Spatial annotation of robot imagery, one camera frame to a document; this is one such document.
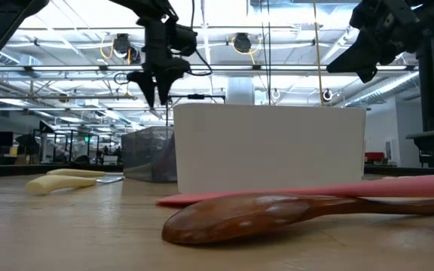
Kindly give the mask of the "brown wooden spoon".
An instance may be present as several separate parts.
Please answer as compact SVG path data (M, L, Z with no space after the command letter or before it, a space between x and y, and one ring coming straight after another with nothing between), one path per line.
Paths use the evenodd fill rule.
M357 197L251 193L187 206L163 224L161 238L177 245L207 245L256 236L326 215L434 215L434 199L378 201Z

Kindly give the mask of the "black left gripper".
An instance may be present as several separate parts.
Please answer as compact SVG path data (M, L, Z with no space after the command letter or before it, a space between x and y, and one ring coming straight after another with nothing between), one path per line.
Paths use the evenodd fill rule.
M184 73L191 71L190 63L174 57L170 46L170 32L178 23L174 19L168 19L164 23L161 19L142 17L137 20L137 24L145 29L145 46L142 49L145 52L145 72L130 72L127 80L139 85L148 106L153 108L155 82L151 75L155 76L160 104L165 105L172 84Z

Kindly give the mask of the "white plastic bin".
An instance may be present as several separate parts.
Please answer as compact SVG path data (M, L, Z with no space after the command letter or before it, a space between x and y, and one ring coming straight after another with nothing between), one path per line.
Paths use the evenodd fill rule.
M322 187L361 180L362 108L178 105L180 193Z

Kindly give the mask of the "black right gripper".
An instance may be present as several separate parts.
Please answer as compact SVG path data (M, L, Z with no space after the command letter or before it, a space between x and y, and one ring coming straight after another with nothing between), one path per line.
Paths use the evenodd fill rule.
M356 41L327 65L329 73L372 72L376 64L390 64L409 48L421 24L418 10L428 0L362 0L350 25L359 30Z

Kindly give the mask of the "cream handled table knife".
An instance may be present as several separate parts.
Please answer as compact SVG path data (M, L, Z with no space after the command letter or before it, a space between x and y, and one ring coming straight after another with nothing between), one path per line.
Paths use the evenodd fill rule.
M111 184L125 179L122 175L104 177L77 177L68 175L44 175L29 181L25 185L28 193L47 195L56 190L92 187L97 184Z
M47 175L66 175L83 178L96 178L103 177L104 175L106 175L106 173L102 171L92 171L85 169L55 169L48 171Z

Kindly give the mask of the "pink silicone spoon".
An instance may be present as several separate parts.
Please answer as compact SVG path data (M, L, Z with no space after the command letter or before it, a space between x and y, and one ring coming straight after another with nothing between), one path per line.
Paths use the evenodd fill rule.
M305 187L276 190L242 190L214 193L180 193L156 200L160 206L189 206L208 199L251 193L290 193L297 195L350 197L424 197L434 198L434 175L405 176L340 184L328 187Z

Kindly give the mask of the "grey translucent plastic bin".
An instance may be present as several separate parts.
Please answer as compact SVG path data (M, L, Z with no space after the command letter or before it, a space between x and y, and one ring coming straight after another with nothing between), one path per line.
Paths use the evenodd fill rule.
M151 126L121 136L123 174L152 183L177 182L172 126Z

